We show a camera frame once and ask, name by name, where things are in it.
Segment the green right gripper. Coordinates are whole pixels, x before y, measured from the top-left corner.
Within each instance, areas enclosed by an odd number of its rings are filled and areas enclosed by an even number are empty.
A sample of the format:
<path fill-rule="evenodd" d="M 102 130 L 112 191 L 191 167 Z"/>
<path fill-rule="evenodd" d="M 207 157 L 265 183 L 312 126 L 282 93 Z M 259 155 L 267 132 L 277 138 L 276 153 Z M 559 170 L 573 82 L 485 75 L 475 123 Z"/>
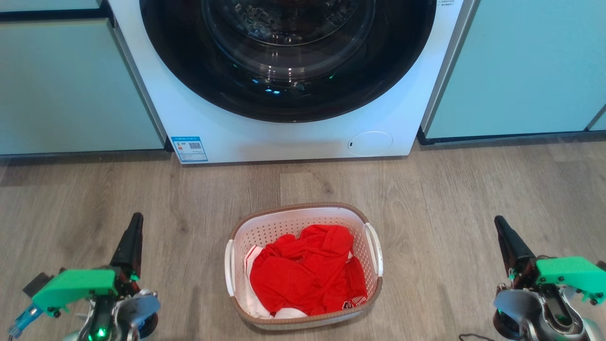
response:
<path fill-rule="evenodd" d="M 554 285 L 571 287 L 583 301 L 600 305 L 606 301 L 606 272 L 584 257 L 536 257 L 504 216 L 494 218 L 499 248 L 513 289 Z"/>

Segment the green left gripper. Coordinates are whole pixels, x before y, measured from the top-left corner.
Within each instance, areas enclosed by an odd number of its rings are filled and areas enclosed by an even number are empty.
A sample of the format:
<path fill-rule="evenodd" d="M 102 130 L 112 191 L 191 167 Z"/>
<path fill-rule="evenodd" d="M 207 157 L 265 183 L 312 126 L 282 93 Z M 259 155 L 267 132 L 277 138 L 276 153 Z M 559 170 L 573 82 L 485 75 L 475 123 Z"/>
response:
<path fill-rule="evenodd" d="M 143 250 L 143 215 L 135 212 L 112 256 L 109 267 L 62 269 L 33 298 L 32 303 L 49 315 L 67 305 L 101 296 L 124 298 L 139 292 Z"/>

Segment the white brown-rimmed laundry basket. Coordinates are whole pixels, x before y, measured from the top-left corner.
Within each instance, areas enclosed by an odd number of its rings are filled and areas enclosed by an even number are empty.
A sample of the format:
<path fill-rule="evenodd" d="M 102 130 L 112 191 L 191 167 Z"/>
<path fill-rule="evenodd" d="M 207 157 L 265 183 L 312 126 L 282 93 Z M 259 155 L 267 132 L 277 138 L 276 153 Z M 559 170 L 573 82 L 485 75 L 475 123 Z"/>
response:
<path fill-rule="evenodd" d="M 286 233 L 300 233 L 314 223 L 338 224 L 353 234 L 353 255 L 361 261 L 368 300 L 355 308 L 299 319 L 253 317 L 245 304 L 246 252 L 251 246 L 266 246 L 275 242 Z M 305 203 L 259 211 L 242 218 L 225 246 L 224 274 L 230 302 L 245 323 L 258 330 L 291 332 L 341 323 L 368 313 L 383 286 L 383 255 L 374 227 L 359 209 L 340 202 Z"/>

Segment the blue energy label sticker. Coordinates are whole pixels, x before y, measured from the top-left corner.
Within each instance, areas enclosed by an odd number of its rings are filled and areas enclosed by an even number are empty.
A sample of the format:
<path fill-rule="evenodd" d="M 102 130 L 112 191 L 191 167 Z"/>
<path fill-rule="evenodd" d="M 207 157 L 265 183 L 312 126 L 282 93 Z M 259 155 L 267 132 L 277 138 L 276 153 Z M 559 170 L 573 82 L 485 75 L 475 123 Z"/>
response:
<path fill-rule="evenodd" d="M 170 140 L 182 164 L 208 162 L 208 157 L 199 136 L 172 136 Z"/>

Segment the large pale green cabinet door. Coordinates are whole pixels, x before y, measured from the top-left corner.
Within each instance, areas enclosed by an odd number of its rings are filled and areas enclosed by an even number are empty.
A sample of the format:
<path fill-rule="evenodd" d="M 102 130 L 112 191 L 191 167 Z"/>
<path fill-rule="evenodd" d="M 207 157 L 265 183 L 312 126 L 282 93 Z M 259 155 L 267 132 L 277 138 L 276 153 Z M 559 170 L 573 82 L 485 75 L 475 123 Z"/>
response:
<path fill-rule="evenodd" d="M 606 0 L 463 0 L 417 137 L 600 132 L 604 104 Z"/>
<path fill-rule="evenodd" d="M 0 155 L 163 147 L 108 18 L 0 22 Z"/>

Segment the red mesh jersey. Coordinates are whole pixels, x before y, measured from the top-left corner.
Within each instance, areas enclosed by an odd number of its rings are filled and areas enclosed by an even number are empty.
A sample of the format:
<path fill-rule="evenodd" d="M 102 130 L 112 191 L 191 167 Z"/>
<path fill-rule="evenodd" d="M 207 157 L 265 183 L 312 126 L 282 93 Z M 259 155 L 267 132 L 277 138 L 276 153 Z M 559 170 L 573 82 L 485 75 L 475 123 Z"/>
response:
<path fill-rule="evenodd" d="M 295 308 L 307 317 L 358 307 L 368 300 L 354 237 L 340 225 L 312 224 L 262 247 L 250 280 L 271 313 Z"/>

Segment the round white filter cover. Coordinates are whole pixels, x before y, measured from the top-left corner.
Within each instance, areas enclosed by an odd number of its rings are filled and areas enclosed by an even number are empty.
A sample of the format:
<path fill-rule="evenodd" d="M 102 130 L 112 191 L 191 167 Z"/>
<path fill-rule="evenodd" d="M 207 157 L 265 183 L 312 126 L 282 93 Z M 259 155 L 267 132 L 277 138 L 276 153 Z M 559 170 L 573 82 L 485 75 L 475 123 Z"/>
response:
<path fill-rule="evenodd" d="M 376 157 L 392 146 L 392 136 L 385 132 L 370 131 L 357 134 L 347 144 L 347 148 L 357 157 Z"/>

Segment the black round washer door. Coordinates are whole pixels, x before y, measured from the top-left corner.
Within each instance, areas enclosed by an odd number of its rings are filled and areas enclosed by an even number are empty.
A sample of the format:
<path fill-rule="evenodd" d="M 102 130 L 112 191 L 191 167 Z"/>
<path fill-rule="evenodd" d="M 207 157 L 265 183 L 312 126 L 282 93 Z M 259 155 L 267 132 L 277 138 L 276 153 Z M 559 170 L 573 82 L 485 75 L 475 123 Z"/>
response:
<path fill-rule="evenodd" d="M 158 56 L 219 108 L 314 122 L 385 94 L 418 60 L 437 0 L 139 0 Z"/>

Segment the white front-load washing machine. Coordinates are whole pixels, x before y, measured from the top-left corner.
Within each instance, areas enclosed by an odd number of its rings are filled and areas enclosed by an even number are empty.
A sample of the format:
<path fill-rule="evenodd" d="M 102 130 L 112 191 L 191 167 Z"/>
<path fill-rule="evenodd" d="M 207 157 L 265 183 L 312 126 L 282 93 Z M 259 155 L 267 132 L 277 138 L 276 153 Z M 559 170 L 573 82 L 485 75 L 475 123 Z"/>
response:
<path fill-rule="evenodd" d="M 139 0 L 107 1 L 166 141 L 175 151 L 172 136 L 199 136 L 208 157 L 204 163 L 355 158 L 348 142 L 370 131 L 392 136 L 391 148 L 376 157 L 409 155 L 463 5 L 463 0 L 437 0 L 426 47 L 406 75 L 378 99 L 335 118 L 276 123 L 234 114 L 199 97 L 158 56 L 143 25 Z"/>

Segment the narrow pale green cabinet drawer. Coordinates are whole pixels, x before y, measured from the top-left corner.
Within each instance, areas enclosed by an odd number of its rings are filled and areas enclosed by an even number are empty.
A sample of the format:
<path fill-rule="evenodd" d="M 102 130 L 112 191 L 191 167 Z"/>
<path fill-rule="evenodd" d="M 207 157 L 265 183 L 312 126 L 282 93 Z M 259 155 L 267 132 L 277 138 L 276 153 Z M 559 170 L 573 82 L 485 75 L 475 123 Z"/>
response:
<path fill-rule="evenodd" d="M 0 13 L 99 9 L 103 0 L 0 0 Z"/>

